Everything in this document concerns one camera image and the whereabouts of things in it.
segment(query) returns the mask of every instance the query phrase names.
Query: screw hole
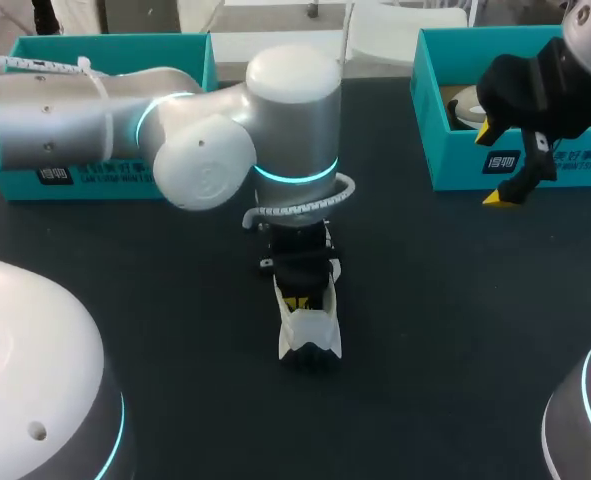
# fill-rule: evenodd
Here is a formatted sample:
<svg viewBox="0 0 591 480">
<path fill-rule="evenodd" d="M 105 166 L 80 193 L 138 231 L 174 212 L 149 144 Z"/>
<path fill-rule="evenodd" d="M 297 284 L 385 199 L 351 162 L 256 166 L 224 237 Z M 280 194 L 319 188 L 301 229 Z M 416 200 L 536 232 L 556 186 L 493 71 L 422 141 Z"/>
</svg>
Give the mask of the screw hole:
<svg viewBox="0 0 591 480">
<path fill-rule="evenodd" d="M 38 442 L 46 440 L 46 427 L 40 422 L 31 422 L 28 425 L 28 434 Z"/>
<path fill-rule="evenodd" d="M 577 12 L 577 23 L 581 26 L 586 23 L 588 17 L 591 16 L 591 7 L 588 5 L 584 5 L 580 8 L 579 12 Z"/>
</svg>

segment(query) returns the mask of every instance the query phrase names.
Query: teal box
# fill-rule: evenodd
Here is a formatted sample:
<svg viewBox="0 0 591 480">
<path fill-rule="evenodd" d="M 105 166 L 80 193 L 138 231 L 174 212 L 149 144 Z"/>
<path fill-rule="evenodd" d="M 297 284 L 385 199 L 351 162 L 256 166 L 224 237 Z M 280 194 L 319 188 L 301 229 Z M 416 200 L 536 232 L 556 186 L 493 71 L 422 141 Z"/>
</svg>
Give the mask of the teal box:
<svg viewBox="0 0 591 480">
<path fill-rule="evenodd" d="M 109 75 L 174 67 L 200 82 L 205 91 L 217 89 L 217 70 L 208 34 L 21 37 L 10 55 L 72 65 L 84 56 L 90 59 L 94 70 Z M 97 160 L 66 170 L 0 172 L 0 190 L 9 201 L 162 198 L 152 171 L 143 161 Z"/>
<path fill-rule="evenodd" d="M 440 86 L 474 85 L 498 55 L 533 57 L 559 26 L 422 30 L 415 55 L 411 96 L 434 190 L 494 189 L 524 164 L 519 130 L 506 132 L 493 147 L 475 144 L 476 131 L 451 130 Z M 483 173 L 502 152 L 520 151 L 513 173 Z M 591 128 L 555 151 L 557 182 L 543 187 L 591 186 Z"/>
</svg>

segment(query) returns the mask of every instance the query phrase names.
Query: black label on box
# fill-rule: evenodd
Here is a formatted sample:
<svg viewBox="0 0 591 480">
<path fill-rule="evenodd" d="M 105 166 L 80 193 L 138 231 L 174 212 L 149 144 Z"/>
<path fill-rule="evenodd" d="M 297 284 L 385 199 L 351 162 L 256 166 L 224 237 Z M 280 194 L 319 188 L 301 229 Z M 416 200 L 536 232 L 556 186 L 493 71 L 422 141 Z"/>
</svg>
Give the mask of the black label on box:
<svg viewBox="0 0 591 480">
<path fill-rule="evenodd" d="M 513 173 L 519 156 L 519 150 L 494 150 L 488 154 L 482 173 Z"/>
<path fill-rule="evenodd" d="M 41 168 L 35 173 L 42 185 L 73 185 L 73 177 L 67 168 Z"/>
</svg>

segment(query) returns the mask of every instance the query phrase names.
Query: black table surface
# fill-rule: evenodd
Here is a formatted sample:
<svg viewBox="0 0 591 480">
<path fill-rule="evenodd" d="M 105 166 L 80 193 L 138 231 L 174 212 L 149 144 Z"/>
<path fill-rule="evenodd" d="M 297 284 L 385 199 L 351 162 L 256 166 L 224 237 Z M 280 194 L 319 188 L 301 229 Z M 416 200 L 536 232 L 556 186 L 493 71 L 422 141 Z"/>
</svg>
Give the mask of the black table surface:
<svg viewBox="0 0 591 480">
<path fill-rule="evenodd" d="M 408 90 L 344 89 L 340 170 L 358 190 L 331 217 L 332 374 L 277 361 L 265 239 L 241 228 L 250 186 L 203 213 L 0 196 L 0 259 L 69 289 L 99 326 L 138 480 L 548 478 L 542 413 L 591 346 L 591 189 L 506 210 L 434 193 Z"/>
</svg>

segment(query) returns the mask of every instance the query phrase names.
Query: robotic arm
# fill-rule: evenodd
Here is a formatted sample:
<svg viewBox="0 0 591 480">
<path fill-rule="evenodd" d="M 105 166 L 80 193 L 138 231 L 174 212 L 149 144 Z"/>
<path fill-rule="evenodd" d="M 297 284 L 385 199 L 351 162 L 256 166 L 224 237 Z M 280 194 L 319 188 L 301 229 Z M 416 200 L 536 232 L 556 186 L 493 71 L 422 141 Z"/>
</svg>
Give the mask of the robotic arm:
<svg viewBox="0 0 591 480">
<path fill-rule="evenodd" d="M 556 142 L 591 126 L 591 0 L 580 0 L 535 58 L 497 57 L 477 85 L 487 114 L 477 143 L 490 146 L 509 128 L 522 130 L 526 162 L 487 205 L 521 204 L 542 180 L 555 181 Z"/>
<path fill-rule="evenodd" d="M 245 83 L 213 93 L 170 68 L 111 77 L 88 64 L 13 62 L 37 71 L 0 75 L 0 171 L 143 158 L 187 210 L 220 205 L 252 175 L 256 205 L 243 226 L 262 219 L 270 235 L 261 265 L 281 317 L 278 356 L 314 368 L 341 358 L 325 217 L 355 184 L 337 172 L 333 59 L 274 48 L 249 64 Z M 84 307 L 0 262 L 0 480 L 132 480 L 128 417 Z"/>
<path fill-rule="evenodd" d="M 554 144 L 591 126 L 591 0 L 580 0 L 536 58 L 500 56 L 480 80 L 487 112 L 478 143 L 522 129 L 526 164 L 485 201 L 520 204 L 541 180 L 555 180 Z M 591 350 L 548 402 L 541 441 L 554 480 L 591 480 Z"/>
</svg>

